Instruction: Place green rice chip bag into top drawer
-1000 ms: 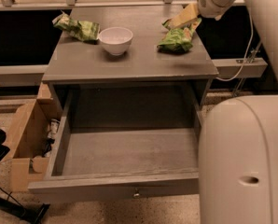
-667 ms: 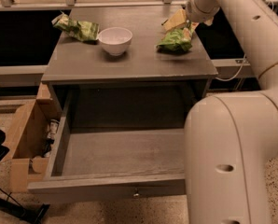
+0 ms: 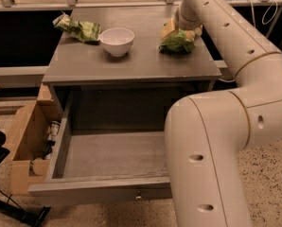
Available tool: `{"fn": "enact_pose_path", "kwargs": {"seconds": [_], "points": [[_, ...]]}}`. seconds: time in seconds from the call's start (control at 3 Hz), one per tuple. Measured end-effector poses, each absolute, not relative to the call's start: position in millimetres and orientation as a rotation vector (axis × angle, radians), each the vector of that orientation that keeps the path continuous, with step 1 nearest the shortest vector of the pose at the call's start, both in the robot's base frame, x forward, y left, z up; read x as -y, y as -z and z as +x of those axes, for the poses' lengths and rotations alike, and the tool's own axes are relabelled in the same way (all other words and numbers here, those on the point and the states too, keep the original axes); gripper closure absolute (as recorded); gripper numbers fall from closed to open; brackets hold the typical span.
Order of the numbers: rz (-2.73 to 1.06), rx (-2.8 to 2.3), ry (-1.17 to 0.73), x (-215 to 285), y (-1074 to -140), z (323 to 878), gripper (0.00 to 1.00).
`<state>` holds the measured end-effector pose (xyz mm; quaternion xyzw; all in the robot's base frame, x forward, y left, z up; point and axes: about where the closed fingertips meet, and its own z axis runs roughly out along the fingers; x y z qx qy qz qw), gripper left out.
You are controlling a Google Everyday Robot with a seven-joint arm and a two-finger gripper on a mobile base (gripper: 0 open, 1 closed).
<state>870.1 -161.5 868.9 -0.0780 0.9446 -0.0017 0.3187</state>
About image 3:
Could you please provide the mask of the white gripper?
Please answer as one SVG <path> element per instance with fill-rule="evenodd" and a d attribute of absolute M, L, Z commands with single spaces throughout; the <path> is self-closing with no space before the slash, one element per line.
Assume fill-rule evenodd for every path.
<path fill-rule="evenodd" d="M 195 39 L 197 36 L 203 34 L 201 29 L 196 29 L 202 25 L 202 22 L 186 0 L 183 0 L 177 8 L 175 12 L 175 20 L 171 18 L 164 24 L 161 30 L 161 38 L 164 39 L 175 32 L 176 25 L 178 28 L 186 30 L 185 33 L 188 39 Z"/>

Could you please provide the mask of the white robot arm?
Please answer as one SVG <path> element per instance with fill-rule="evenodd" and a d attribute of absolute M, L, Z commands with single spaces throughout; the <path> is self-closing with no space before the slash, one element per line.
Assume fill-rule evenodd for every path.
<path fill-rule="evenodd" d="M 165 148 L 178 227 L 253 227 L 237 154 L 282 137 L 282 52 L 225 0 L 183 0 L 236 88 L 186 96 L 168 111 Z"/>

